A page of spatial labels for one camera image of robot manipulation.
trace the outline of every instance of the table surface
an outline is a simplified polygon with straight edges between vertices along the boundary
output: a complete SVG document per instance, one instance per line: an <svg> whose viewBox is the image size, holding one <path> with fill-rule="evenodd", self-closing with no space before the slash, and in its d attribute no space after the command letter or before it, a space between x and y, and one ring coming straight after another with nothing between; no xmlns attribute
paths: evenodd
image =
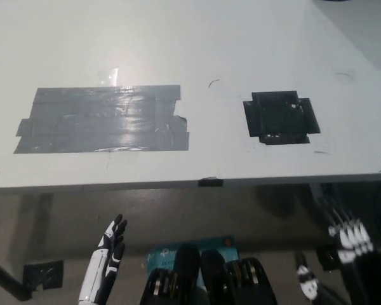
<svg viewBox="0 0 381 305"><path fill-rule="evenodd" d="M13 154L37 88L180 85L188 151ZM250 138L243 101L296 90L310 144ZM0 192L381 179L381 0L0 1Z"/></svg>

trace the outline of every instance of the white robotic hand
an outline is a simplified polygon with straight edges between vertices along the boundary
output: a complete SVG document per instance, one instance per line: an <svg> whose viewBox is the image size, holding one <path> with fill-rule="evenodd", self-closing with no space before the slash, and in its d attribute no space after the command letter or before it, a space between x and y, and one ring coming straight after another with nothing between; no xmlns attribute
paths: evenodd
<svg viewBox="0 0 381 305"><path fill-rule="evenodd" d="M127 220L119 214L104 232L86 270L79 305L106 304L124 254L123 233L126 225Z"/></svg>

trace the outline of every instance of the gray duct tape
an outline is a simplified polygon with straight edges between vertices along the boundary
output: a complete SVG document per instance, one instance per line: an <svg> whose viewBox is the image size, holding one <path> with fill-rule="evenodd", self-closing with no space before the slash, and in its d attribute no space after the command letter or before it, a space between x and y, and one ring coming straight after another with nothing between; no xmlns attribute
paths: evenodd
<svg viewBox="0 0 381 305"><path fill-rule="evenodd" d="M120 133L186 133L187 122L179 116L173 117L120 117L85 118L64 116L61 119L23 119L16 136L33 135L77 135L77 134L120 134Z"/></svg>
<svg viewBox="0 0 381 305"><path fill-rule="evenodd" d="M186 151L180 86L40 88L15 153Z"/></svg>

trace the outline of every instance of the gray floor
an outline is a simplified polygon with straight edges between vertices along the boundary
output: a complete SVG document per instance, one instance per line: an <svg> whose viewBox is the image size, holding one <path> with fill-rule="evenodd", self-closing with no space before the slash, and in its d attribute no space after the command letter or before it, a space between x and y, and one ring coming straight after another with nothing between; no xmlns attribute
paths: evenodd
<svg viewBox="0 0 381 305"><path fill-rule="evenodd" d="M88 261L109 222L128 219L126 254L109 304L138 304L144 289L145 255L155 245L233 234L241 257L258 257L279 304L305 304L292 253L306 249L317 275L342 295L338 273L324 273L311 249L322 244L302 210L301 186L153 189L65 193L54 197L0 196L0 264L21 278L25 263L62 259L62 289L34 293L28 304L75 304ZM0 288L0 304L16 304Z"/></svg>

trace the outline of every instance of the black tape square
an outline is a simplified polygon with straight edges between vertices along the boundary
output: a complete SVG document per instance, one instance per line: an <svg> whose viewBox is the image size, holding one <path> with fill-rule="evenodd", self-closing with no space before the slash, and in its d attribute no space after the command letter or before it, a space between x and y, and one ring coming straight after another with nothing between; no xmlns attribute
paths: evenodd
<svg viewBox="0 0 381 305"><path fill-rule="evenodd" d="M45 262L44 264L29 264L24 266L23 285L36 290L42 285L43 289L61 288L64 281L64 262Z"/></svg>
<svg viewBox="0 0 381 305"><path fill-rule="evenodd" d="M320 133L308 98L296 91L252 93L243 102L248 131L267 145L309 143L308 133Z"/></svg>

